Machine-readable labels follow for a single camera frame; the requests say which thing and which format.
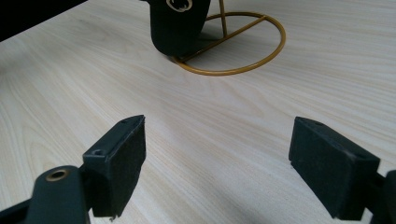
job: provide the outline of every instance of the circular metal base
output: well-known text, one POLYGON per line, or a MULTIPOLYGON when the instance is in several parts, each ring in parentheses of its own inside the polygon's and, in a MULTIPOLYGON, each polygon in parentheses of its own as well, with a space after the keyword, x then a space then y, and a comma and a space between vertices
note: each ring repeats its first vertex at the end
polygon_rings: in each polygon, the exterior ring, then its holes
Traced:
MULTIPOLYGON (((274 50, 274 52, 272 52, 270 55, 268 55, 267 57, 265 57, 264 59, 250 64, 248 66, 245 67, 240 67, 240 68, 235 68, 235 69, 230 69, 230 70, 222 70, 222 71, 209 71, 209 70, 205 70, 205 69, 199 69, 199 68, 195 68, 192 67, 188 64, 186 64, 186 62, 183 61, 183 59, 180 59, 178 57, 173 57, 173 59, 175 60, 175 62, 182 68, 184 68, 187 71, 193 72, 195 74, 199 74, 199 75, 204 75, 204 76, 214 76, 214 77, 220 77, 220 76, 229 76, 229 75, 235 75, 235 74, 240 74, 240 73, 244 73, 247 71, 250 71, 252 69, 258 68, 262 65, 264 65, 265 63, 268 63, 269 61, 273 60, 275 58, 275 56, 283 49, 283 47, 285 46, 286 43, 286 32, 285 29, 283 28, 282 24, 280 24, 279 21, 277 21, 276 19, 270 17, 270 16, 266 16, 264 14, 260 14, 260 13, 255 13, 255 12, 227 12, 225 13, 226 17, 229 16, 248 16, 248 17, 256 17, 256 18, 261 18, 263 21, 269 21, 271 22, 280 32, 280 43, 277 46, 277 48, 274 50)), ((206 18, 207 21, 213 20, 213 19, 217 19, 220 18, 221 14, 217 14, 217 15, 213 15, 210 16, 208 18, 206 18)))

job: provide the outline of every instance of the wooden table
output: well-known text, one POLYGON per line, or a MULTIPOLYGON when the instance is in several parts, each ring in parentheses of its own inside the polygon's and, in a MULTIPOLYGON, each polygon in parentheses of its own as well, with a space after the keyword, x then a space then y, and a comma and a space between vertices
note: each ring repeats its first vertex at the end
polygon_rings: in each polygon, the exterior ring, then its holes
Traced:
MULTIPOLYGON (((0 209, 30 198, 48 169, 80 166, 117 121, 143 114, 148 157, 114 223, 354 223, 332 220, 290 166, 293 120, 321 121, 371 151, 382 175, 396 169, 396 5, 225 4, 278 19, 285 48, 244 74, 195 75, 153 47, 149 5, 130 0, 91 0, 1 42, 0 209)), ((210 14, 218 10, 213 1, 210 14)), ((248 21, 229 19, 229 29, 248 21)), ((220 21, 203 32, 220 36, 220 21)), ((191 63, 255 62, 278 39, 263 23, 191 63)))

